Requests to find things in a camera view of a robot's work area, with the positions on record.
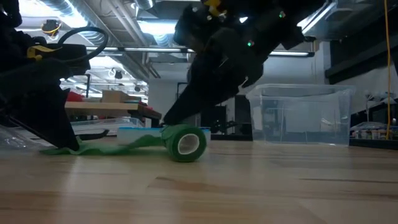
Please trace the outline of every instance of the black cable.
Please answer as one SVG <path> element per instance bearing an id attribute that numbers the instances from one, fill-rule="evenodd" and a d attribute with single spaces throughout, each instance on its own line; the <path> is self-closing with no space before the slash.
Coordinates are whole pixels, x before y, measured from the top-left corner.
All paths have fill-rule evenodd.
<path id="1" fill-rule="evenodd" d="M 100 0 L 99 1 L 99 11 L 102 13 L 102 1 L 103 0 Z M 112 10 L 110 10 L 109 12 L 107 12 L 106 14 L 103 14 L 103 16 L 108 16 L 109 14 L 111 14 L 112 13 Z"/>
<path id="2" fill-rule="evenodd" d="M 106 45 L 108 44 L 108 40 L 109 40 L 109 35 L 103 30 L 100 29 L 98 27 L 81 27 L 81 28 L 76 28 L 73 29 L 69 32 L 67 32 L 65 35 L 63 35 L 60 40 L 58 41 L 58 45 L 59 47 L 62 47 L 61 45 L 71 36 L 78 34 L 80 32 L 99 32 L 100 34 L 104 35 L 104 42 L 94 51 L 92 51 L 90 54 L 80 57 L 80 58 L 75 58 L 75 59 L 71 59 L 71 60 L 65 60 L 63 62 L 65 63 L 78 63 L 78 62 L 83 62 L 83 61 L 88 61 L 94 57 L 96 57 L 97 55 L 99 55 L 106 47 Z"/>

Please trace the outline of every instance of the wood grain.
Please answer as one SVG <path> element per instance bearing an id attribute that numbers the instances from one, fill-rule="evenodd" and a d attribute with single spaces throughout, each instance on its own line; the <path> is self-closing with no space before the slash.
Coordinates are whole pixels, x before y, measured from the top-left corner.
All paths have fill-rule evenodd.
<path id="1" fill-rule="evenodd" d="M 70 115 L 86 116 L 130 116 L 129 111 L 137 111 L 146 118 L 160 119 L 162 114 L 150 110 L 137 103 L 89 103 L 89 102 L 66 102 L 65 110 Z"/>
<path id="2" fill-rule="evenodd" d="M 156 148 L 109 157 L 0 151 L 0 223 L 397 220 L 394 151 L 211 142 L 189 164 Z"/>

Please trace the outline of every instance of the tape roll core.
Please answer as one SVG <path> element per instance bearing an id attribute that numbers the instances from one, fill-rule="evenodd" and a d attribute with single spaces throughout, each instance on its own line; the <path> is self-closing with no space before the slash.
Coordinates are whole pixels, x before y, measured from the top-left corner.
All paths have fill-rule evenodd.
<path id="1" fill-rule="evenodd" d="M 181 155 L 188 155 L 199 148 L 199 137 L 195 134 L 186 134 L 178 141 L 178 152 Z"/>

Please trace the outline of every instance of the yellow clamp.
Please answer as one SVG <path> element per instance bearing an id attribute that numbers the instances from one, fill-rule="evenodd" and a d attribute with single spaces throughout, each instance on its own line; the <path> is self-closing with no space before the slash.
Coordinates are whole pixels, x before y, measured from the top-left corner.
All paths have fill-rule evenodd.
<path id="1" fill-rule="evenodd" d="M 226 11 L 220 12 L 217 9 L 217 7 L 221 4 L 220 0 L 207 0 L 204 4 L 206 6 L 210 6 L 209 12 L 214 16 L 219 16 L 223 13 L 226 13 Z"/>
<path id="2" fill-rule="evenodd" d="M 34 59 L 36 59 L 36 61 L 39 61 L 39 60 L 43 59 L 43 56 L 37 54 L 36 51 L 50 53 L 50 52 L 54 52 L 59 49 L 50 49 L 50 48 L 46 48 L 46 47 L 43 47 L 40 45 L 36 45 L 36 46 L 29 47 L 27 49 L 26 55 L 27 55 L 27 58 L 34 58 Z"/>

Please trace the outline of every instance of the yellow cable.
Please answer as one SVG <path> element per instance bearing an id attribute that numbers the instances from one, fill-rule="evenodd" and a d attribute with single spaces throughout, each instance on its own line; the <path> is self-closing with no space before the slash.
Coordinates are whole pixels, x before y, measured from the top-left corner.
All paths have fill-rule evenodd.
<path id="1" fill-rule="evenodd" d="M 55 33 L 55 31 L 59 30 L 61 28 L 61 26 L 62 26 L 62 23 L 57 28 L 55 28 L 54 30 L 51 30 L 51 31 L 44 31 L 43 30 L 43 33 L 45 33 L 45 34 Z"/>
<path id="2" fill-rule="evenodd" d="M 387 66 L 388 66 L 388 103 L 387 103 L 387 109 L 388 109 L 388 123 L 387 123 L 387 135 L 386 139 L 389 139 L 390 136 L 390 127 L 391 127 L 391 102 L 390 102 L 390 94 L 391 94 L 391 50 L 390 50 L 390 32 L 389 32 L 389 26 L 388 26 L 388 0 L 384 0 L 384 14 L 386 18 L 386 42 L 387 42 L 387 53 L 388 53 L 388 59 L 387 59 Z"/>

